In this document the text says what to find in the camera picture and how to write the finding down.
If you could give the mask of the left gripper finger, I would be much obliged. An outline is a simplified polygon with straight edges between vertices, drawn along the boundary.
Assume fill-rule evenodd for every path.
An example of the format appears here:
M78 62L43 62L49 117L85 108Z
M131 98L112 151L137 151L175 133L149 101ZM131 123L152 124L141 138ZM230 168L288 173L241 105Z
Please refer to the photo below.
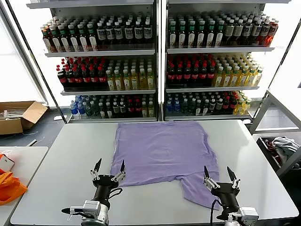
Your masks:
M121 181L123 180L123 178L125 177L126 172L125 172L125 161L123 160L122 164L121 164L121 168L120 168L120 172L115 175L111 180L112 181Z
M99 161L95 164L94 168L90 170L90 174L92 176L92 180L96 181L99 179L99 169L101 166L102 159L100 158Z

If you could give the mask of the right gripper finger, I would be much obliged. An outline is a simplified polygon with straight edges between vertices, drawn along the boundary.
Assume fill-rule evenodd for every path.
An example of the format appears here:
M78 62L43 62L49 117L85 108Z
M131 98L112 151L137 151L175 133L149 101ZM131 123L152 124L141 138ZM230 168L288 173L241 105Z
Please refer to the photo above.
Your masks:
M233 189L240 189L240 179L236 177L235 173L230 169L230 167L227 167L228 175L230 177L230 180L232 182L232 188Z
M207 189L217 189L220 188L220 185L218 185L210 176L209 172L207 170L207 167L204 166L204 180L203 183L207 187Z

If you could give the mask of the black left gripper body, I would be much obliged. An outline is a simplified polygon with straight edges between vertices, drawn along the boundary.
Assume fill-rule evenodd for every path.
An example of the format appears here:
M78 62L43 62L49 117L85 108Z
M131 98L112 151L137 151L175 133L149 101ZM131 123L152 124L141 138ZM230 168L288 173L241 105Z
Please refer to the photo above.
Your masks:
M109 203L111 190L118 187L118 183L112 180L113 178L113 175L99 175L99 179L93 180L96 188L93 201L98 201L106 207L111 206Z

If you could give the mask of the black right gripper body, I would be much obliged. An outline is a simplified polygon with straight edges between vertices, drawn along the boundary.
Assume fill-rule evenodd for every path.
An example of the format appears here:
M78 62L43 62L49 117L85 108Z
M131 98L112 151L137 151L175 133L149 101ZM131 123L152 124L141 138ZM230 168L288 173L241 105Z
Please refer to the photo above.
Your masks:
M219 187L214 187L211 189L211 194L218 197L223 208L224 213L237 212L239 209L239 204L236 200L236 196L239 190L232 187L231 183L218 182Z

